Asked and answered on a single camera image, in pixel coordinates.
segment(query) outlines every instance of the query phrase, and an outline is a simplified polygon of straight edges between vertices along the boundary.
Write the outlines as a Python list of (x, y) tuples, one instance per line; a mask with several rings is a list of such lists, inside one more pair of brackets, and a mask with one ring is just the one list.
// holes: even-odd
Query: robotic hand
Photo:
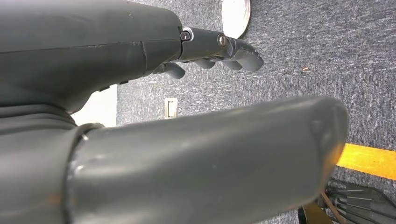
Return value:
[(347, 112), (298, 97), (104, 128), (70, 113), (176, 64), (257, 71), (252, 46), (124, 0), (0, 0), (0, 223), (247, 224), (313, 201)]
[[(177, 61), (195, 62), (204, 69), (210, 69), (215, 62), (222, 61), (232, 70), (258, 71), (263, 60), (256, 50), (243, 40), (226, 37), (216, 31), (184, 28), (180, 34), (182, 54)], [(154, 73), (167, 72), (174, 78), (182, 78), (184, 70), (175, 63), (161, 64)]]
[(1, 106), (47, 104), (69, 113), (113, 84), (167, 72), (174, 62), (257, 71), (252, 46), (184, 28), (171, 11), (125, 0), (0, 0)]

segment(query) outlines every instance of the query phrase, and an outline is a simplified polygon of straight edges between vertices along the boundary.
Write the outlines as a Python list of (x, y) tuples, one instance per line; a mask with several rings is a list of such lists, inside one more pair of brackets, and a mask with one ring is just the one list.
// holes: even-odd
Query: wall socket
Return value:
[(177, 110), (177, 98), (165, 98), (165, 119), (176, 118)]

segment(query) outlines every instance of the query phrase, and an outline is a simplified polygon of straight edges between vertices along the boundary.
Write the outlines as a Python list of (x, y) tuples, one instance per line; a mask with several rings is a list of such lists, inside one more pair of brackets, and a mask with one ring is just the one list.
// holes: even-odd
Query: yellow stripe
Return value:
[(346, 144), (338, 166), (396, 180), (396, 152)]

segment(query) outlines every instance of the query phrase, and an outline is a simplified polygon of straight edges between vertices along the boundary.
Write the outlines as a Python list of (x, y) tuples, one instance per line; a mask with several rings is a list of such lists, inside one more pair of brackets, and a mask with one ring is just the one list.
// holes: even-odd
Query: white object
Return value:
[(250, 0), (222, 0), (223, 33), (235, 39), (240, 38), (248, 28), (250, 11)]
[(77, 125), (101, 123), (114, 127), (117, 122), (117, 85), (102, 92), (94, 92), (84, 107), (72, 115)]
[(165, 119), (177, 117), (177, 98), (165, 98)]

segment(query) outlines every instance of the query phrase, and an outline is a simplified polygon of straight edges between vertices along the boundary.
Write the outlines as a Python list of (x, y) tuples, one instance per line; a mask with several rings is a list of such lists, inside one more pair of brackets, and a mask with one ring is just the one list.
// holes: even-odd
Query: gray cylindrical arm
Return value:
[(327, 97), (89, 132), (69, 170), (75, 224), (248, 224), (312, 201), (347, 137)]

